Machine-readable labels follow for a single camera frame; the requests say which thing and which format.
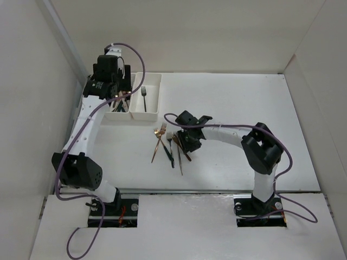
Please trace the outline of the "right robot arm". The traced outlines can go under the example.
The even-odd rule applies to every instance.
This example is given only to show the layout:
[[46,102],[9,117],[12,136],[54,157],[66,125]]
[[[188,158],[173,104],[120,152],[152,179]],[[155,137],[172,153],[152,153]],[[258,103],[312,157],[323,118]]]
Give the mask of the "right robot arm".
[[197,119],[186,110],[177,117],[175,123],[182,126],[177,134],[183,151],[199,149],[201,139],[220,141],[242,149],[254,170],[254,188],[250,199],[252,210],[246,216],[267,214],[274,199],[273,181],[283,149],[264,133],[268,128],[262,123],[256,125],[261,131],[224,128],[221,125],[203,127],[211,119],[210,116]]

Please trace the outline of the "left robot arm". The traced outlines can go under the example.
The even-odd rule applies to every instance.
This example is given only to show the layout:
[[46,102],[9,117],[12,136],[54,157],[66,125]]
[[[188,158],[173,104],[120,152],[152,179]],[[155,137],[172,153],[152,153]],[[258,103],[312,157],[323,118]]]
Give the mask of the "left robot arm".
[[99,197],[102,208],[115,215],[121,210],[120,191],[103,177],[102,168],[92,159],[94,142],[100,124],[110,109],[108,100],[131,88],[130,66],[121,56],[100,55],[93,65],[82,92],[81,108],[74,129],[62,152],[54,153],[52,164],[59,176],[59,184],[86,189]]

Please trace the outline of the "white ceramic spoon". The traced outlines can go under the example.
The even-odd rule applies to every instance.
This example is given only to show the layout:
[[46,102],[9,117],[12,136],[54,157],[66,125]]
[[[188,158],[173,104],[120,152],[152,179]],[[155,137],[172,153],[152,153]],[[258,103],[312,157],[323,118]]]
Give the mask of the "white ceramic spoon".
[[124,110],[128,110],[129,105],[130,105],[130,96],[128,96],[126,98],[122,98],[122,101],[123,101]]

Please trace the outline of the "green handle gold spoon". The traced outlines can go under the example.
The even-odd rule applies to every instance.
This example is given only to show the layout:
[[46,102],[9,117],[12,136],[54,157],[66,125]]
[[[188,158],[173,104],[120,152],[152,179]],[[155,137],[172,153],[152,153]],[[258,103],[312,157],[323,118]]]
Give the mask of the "green handle gold spoon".
[[121,100],[121,101],[119,102],[119,104],[117,105],[115,111],[116,111],[116,112],[123,112],[123,113],[126,113],[126,112],[128,112],[128,105],[129,105],[129,102],[128,102],[127,99]]

